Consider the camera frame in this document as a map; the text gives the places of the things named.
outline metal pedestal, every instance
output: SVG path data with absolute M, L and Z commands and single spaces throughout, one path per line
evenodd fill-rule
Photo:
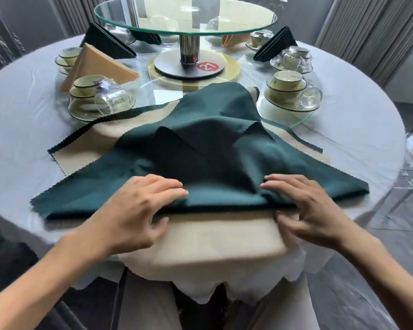
M 210 51 L 199 49 L 200 36 L 180 35 L 180 51 L 162 52 L 154 60 L 156 70 L 180 79 L 197 80 L 220 73 L 225 60 Z

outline round glass tabletop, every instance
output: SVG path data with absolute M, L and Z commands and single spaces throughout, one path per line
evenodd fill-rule
M 109 0 L 95 14 L 135 31 L 195 36 L 250 33 L 277 20 L 273 11 L 239 0 Z

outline yellow circular base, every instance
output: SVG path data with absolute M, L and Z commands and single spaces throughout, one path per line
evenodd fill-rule
M 206 80 L 195 80 L 195 81 L 181 81 L 181 80 L 176 80 L 176 79 L 172 79 L 169 77 L 165 77 L 164 75 L 156 71 L 156 68 L 154 67 L 154 58 L 152 58 L 148 62 L 148 65 L 147 65 L 148 73 L 150 75 L 151 80 L 160 79 L 161 85 L 164 83 L 167 83 L 169 85 L 167 88 L 168 90 L 182 90 L 184 92 L 196 91 L 198 89 L 206 87 L 207 85 L 211 83 L 223 83 L 223 82 L 237 81 L 240 71 L 241 71 L 240 63 L 230 55 L 226 55 L 220 52 L 210 51 L 210 50 L 209 52 L 213 52 L 217 55 L 220 55 L 222 58 L 224 58 L 226 62 L 226 65 L 223 71 L 215 77 L 212 77 Z

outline person's left hand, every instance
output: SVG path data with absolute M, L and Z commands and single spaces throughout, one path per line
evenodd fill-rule
M 168 218 L 151 224 L 165 205 L 188 195 L 182 183 L 156 175 L 132 177 L 73 234 L 99 258 L 151 247 L 167 231 Z

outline white tablecloth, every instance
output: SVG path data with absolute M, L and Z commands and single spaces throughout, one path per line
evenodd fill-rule
M 0 71 L 0 229 L 6 237 L 26 242 L 39 256 L 71 229 L 46 226 L 31 211 L 29 201 L 64 178 L 47 149 L 80 125 L 56 103 L 58 71 L 54 57 L 61 49 L 77 46 L 80 41 L 81 37 L 75 37 L 51 44 Z M 150 53 L 165 46 L 136 42 L 133 48 L 138 53 Z M 323 81 L 325 99 L 314 116 L 295 132 L 323 148 L 332 166 L 369 183 L 369 196 L 341 204 L 353 220 L 365 225 L 402 166 L 404 126 L 391 100 L 371 79 L 333 55 L 308 48 Z M 243 85 L 256 84 L 261 88 L 274 73 L 269 65 L 251 62 L 244 45 L 227 53 L 245 61 Z M 139 55 L 135 61 L 138 67 L 144 67 L 140 66 L 141 60 Z M 294 280 L 302 271 L 319 271 L 332 254 L 330 250 L 304 243 L 278 261 L 230 281 L 229 293 L 247 301 L 258 300 L 283 276 Z M 116 261 L 103 262 L 84 276 L 78 286 L 87 285 L 99 275 L 113 277 L 121 268 L 122 264 Z M 198 301 L 208 300 L 216 284 L 176 283 Z

